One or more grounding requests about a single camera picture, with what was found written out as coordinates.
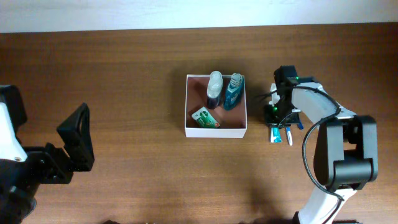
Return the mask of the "blue disposable razor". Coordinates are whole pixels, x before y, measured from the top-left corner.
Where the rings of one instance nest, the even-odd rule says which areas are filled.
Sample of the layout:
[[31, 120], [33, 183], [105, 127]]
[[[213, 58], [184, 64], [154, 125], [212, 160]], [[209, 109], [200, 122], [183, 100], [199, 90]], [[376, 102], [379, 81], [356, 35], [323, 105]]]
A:
[[297, 126], [298, 126], [298, 128], [299, 128], [300, 130], [303, 130], [303, 129], [304, 129], [304, 126], [303, 126], [303, 124], [302, 124], [301, 122], [299, 122]]

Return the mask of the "green toothpaste tube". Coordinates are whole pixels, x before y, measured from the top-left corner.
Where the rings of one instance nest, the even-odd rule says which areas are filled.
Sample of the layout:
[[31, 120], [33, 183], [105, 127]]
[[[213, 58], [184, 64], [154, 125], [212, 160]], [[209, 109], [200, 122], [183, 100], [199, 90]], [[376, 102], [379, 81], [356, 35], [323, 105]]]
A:
[[279, 128], [277, 126], [271, 126], [270, 127], [270, 142], [271, 143], [280, 143], [280, 142], [282, 142], [280, 131], [279, 131]]

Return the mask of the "green Listerine mouthwash bottle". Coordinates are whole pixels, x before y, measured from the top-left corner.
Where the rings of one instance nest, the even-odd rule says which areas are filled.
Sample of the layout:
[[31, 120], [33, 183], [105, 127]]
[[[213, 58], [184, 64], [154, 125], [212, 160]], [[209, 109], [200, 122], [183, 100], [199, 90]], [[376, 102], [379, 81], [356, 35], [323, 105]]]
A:
[[244, 77], [240, 73], [234, 73], [228, 83], [223, 108], [232, 110], [240, 101], [244, 86]]

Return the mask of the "clear bottle dark blue base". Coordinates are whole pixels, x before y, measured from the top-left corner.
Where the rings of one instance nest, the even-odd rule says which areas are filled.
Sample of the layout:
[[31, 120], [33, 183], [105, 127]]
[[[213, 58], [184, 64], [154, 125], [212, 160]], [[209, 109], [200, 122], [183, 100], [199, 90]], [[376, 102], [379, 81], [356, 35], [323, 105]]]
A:
[[223, 88], [223, 77], [219, 71], [213, 71], [210, 74], [210, 80], [207, 86], [207, 108], [215, 109], [221, 101], [221, 91]]

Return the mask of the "green white Dettol soap box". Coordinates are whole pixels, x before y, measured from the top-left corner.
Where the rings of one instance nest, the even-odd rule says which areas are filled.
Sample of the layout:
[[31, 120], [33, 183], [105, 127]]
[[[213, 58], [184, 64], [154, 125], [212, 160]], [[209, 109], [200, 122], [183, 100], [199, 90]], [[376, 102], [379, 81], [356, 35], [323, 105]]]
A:
[[219, 128], [220, 124], [211, 115], [211, 113], [202, 107], [192, 114], [192, 118], [200, 125], [201, 128]]

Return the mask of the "blue white toothbrush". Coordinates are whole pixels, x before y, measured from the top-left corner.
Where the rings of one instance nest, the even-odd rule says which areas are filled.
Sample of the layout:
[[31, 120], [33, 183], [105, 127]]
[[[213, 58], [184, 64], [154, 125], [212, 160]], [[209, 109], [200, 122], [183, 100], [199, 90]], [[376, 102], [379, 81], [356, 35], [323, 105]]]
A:
[[290, 146], [292, 146], [292, 145], [293, 145], [293, 137], [292, 137], [291, 130], [290, 130], [289, 127], [286, 127], [286, 128], [285, 128], [285, 131], [286, 131], [286, 133], [287, 133], [287, 140], [288, 140], [288, 143], [289, 143]]

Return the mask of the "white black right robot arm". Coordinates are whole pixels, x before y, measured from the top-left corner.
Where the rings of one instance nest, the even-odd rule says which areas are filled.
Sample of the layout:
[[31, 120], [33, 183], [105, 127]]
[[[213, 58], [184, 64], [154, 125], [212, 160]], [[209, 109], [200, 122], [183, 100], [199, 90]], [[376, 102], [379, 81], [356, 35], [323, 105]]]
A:
[[299, 124], [299, 113], [313, 123], [302, 143], [304, 168], [315, 188], [293, 223], [333, 223], [346, 201], [378, 175], [377, 124], [334, 100], [313, 77], [300, 78], [293, 65], [274, 72], [275, 82], [264, 97], [270, 140]]

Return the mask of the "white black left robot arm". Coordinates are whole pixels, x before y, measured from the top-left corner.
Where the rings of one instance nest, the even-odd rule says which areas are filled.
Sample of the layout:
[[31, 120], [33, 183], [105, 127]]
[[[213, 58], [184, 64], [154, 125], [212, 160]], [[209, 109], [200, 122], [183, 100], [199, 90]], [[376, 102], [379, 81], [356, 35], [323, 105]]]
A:
[[86, 103], [57, 127], [62, 148], [22, 146], [17, 131], [26, 122], [18, 87], [1, 85], [1, 223], [21, 223], [36, 208], [40, 185], [69, 184], [74, 173], [89, 172], [95, 161]]

